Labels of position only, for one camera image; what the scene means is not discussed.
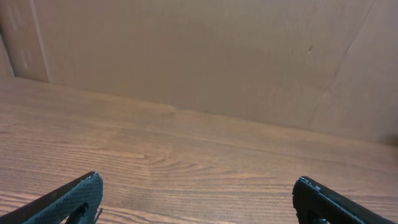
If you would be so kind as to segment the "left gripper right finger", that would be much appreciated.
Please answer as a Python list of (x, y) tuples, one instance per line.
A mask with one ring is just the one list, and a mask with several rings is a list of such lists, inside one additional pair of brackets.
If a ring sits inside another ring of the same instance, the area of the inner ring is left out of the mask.
[(306, 176), (296, 181), (292, 195), (300, 224), (395, 224)]

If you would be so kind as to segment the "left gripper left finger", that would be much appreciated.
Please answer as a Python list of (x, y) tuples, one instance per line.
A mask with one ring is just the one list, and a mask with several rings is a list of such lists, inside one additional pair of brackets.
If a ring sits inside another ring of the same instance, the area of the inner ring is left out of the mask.
[(103, 180), (89, 172), (21, 208), (1, 216), (1, 223), (95, 224), (103, 209)]

